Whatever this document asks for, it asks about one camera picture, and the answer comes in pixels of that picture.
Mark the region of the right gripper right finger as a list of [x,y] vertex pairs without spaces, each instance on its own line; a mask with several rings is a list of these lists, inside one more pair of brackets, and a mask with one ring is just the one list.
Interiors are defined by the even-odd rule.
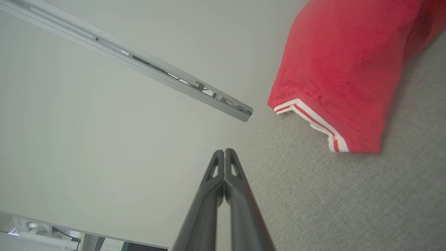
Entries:
[[225,150],[225,198],[230,205],[232,250],[275,251],[240,160],[230,148]]

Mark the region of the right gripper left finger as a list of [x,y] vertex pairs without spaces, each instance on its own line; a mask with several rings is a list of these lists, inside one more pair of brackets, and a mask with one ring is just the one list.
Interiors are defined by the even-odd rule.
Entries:
[[199,184],[192,205],[172,247],[174,251],[214,251],[217,211],[223,200],[224,151],[217,150]]

